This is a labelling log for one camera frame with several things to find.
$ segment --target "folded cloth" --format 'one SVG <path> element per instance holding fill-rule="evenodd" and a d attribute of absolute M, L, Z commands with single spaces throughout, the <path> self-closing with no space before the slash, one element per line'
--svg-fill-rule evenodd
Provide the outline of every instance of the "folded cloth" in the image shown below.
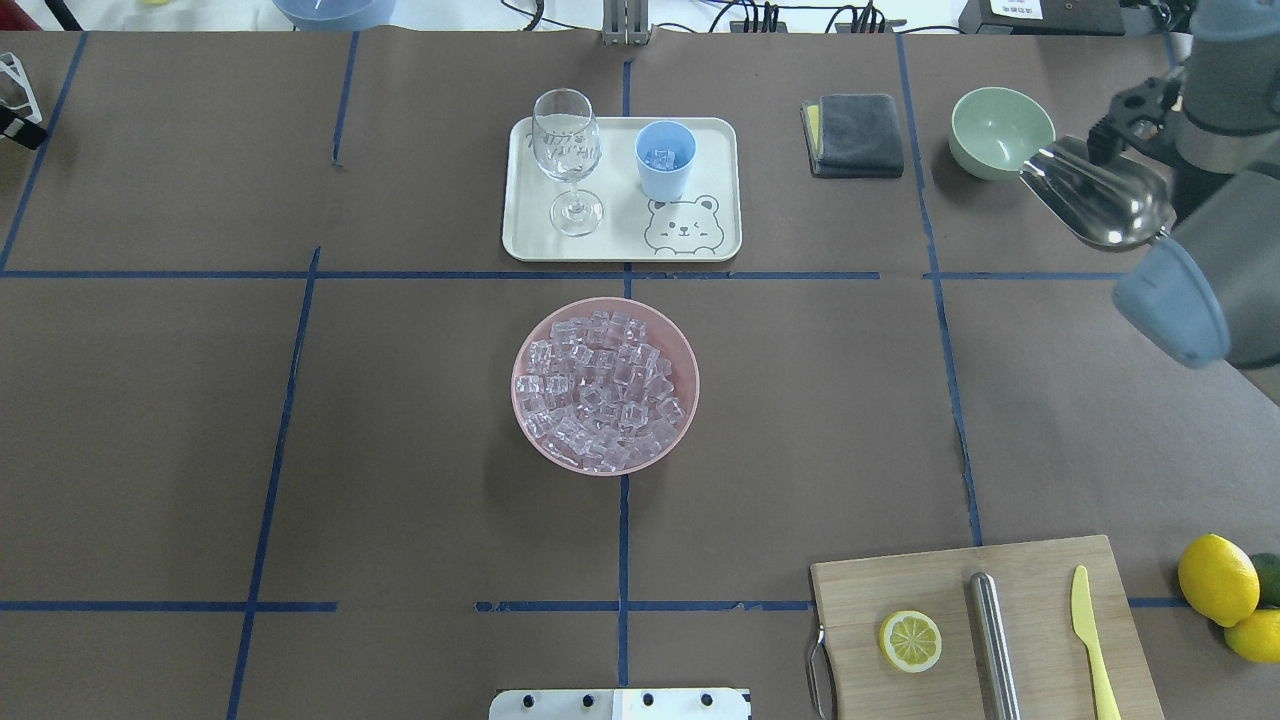
<path fill-rule="evenodd" d="M 823 95 L 805 102 L 809 167 L 820 178 L 902 177 L 902 132 L 888 95 Z"/>

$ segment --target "pink bowl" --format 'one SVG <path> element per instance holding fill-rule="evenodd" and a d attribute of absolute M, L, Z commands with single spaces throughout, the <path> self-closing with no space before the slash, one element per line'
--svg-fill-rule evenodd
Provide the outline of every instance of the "pink bowl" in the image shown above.
<path fill-rule="evenodd" d="M 623 313 L 630 313 L 634 319 L 644 320 L 646 334 L 645 342 L 660 350 L 662 356 L 671 360 L 669 379 L 671 384 L 676 386 L 672 396 L 680 398 L 680 406 L 685 410 L 685 421 L 680 425 L 680 432 L 677 433 L 676 439 L 664 447 L 657 457 L 616 473 L 602 473 L 575 468 L 549 454 L 541 445 L 538 443 L 536 439 L 534 439 L 534 437 L 529 433 L 529 428 L 525 427 L 525 418 L 520 411 L 520 397 L 516 395 L 516 378 L 525 374 L 525 354 L 529 352 L 529 346 L 532 345 L 535 340 L 548 338 L 550 336 L 552 323 L 558 323 L 570 318 L 588 318 L 594 310 L 607 310 L 611 314 L 614 310 L 622 310 Z M 520 430 L 525 433 L 529 442 L 538 448 L 538 452 L 541 452 L 544 457 L 561 468 L 596 478 L 635 473 L 636 470 L 643 470 L 666 457 L 672 448 L 680 445 L 680 441 L 685 438 L 685 432 L 689 430 L 689 425 L 692 424 L 694 414 L 698 411 L 698 395 L 700 389 L 701 377 L 698 374 L 698 359 L 694 357 L 694 348 L 689 346 L 689 338 L 685 337 L 685 333 L 680 332 L 680 328 L 677 328 L 676 324 L 662 313 L 643 302 L 626 300 L 625 297 L 589 297 L 586 300 L 571 302 L 552 313 L 541 323 L 538 323 L 538 327 L 535 327 L 532 332 L 529 333 L 529 337 L 525 338 L 525 342 L 520 346 L 520 352 L 516 354 L 516 363 L 511 369 L 511 407 L 516 413 L 516 423 L 520 425 Z"/>

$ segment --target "brown tabletop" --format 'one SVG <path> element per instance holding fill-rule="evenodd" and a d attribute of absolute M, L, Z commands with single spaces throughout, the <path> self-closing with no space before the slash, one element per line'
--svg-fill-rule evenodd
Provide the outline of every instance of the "brown tabletop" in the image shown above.
<path fill-rule="evenodd" d="M 1165 715 L 1272 714 L 1274 671 L 1174 568 L 1206 532 L 1280 550 L 1280 410 L 1115 313 L 1139 255 L 946 152 L 986 85 L 1083 136 L 1164 38 L 4 40 L 51 136 L 0 143 L 0 716 L 730 685 L 806 717 L 812 562 L 1094 533 Z M 558 86 L 728 120 L 741 251 L 508 256 L 507 137 Z M 800 105 L 831 92 L 897 102 L 901 179 L 810 177 Z M 507 391 L 529 328 L 600 295 L 662 310 L 701 366 L 685 439 L 621 480 L 549 464 Z"/>

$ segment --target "bear drawing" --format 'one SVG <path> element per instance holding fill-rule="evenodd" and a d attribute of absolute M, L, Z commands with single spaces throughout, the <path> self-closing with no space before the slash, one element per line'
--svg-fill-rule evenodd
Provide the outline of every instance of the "bear drawing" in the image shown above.
<path fill-rule="evenodd" d="M 699 251 L 714 255 L 716 249 L 724 242 L 724 231 L 716 218 L 719 202 L 710 195 L 696 200 L 677 200 L 676 202 L 649 201 L 649 227 L 644 231 L 644 241 L 653 247 L 654 255 L 669 250 L 672 255 L 696 255 Z"/>

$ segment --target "blue cup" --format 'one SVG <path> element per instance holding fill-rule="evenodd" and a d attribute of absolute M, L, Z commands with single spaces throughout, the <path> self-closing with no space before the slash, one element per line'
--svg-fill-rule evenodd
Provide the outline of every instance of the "blue cup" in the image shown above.
<path fill-rule="evenodd" d="M 694 133 L 675 120 L 645 126 L 636 136 L 636 167 L 640 187 L 658 202 L 675 202 L 685 192 L 694 168 L 698 142 Z"/>

